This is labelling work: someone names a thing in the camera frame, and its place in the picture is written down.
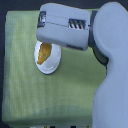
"yellow food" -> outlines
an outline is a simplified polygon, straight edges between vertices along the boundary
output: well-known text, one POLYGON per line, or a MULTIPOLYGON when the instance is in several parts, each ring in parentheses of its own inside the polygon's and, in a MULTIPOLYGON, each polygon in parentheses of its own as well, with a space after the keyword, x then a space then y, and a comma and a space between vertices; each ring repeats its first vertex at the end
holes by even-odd
POLYGON ((37 64, 41 65, 51 55, 52 45, 49 43, 42 43, 38 54, 37 64))

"yellow-green fabric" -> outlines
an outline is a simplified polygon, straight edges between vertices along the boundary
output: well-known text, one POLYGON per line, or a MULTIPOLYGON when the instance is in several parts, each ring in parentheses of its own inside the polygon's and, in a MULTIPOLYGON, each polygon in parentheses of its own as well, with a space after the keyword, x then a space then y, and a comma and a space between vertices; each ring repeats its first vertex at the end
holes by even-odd
POLYGON ((41 73, 34 62, 38 14, 7 13, 2 120, 12 127, 91 124, 94 93, 106 69, 91 48, 61 47, 57 70, 41 73))

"small white bowl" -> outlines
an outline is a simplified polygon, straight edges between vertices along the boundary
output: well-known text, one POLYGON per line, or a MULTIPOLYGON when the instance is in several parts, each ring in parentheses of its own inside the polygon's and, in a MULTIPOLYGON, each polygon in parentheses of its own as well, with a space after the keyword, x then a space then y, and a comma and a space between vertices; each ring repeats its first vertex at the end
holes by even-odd
POLYGON ((44 61, 43 64, 39 65, 37 64, 37 60, 38 60, 38 54, 39 54, 39 49, 41 44, 42 42, 37 41, 35 46, 35 52, 34 52, 35 63, 37 65, 37 68, 42 73, 51 74, 59 66, 60 59, 61 59, 61 47, 58 45, 52 44, 52 51, 51 51, 50 57, 46 61, 44 61))

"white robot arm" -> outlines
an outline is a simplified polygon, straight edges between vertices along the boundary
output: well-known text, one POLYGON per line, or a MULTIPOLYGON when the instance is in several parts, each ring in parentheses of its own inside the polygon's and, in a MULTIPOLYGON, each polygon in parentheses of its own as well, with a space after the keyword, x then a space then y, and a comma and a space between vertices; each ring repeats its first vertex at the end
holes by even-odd
POLYGON ((107 67, 94 96, 92 128, 128 127, 128 13, 124 7, 110 2, 91 17, 82 9, 42 5, 37 39, 78 50, 92 47, 107 67))

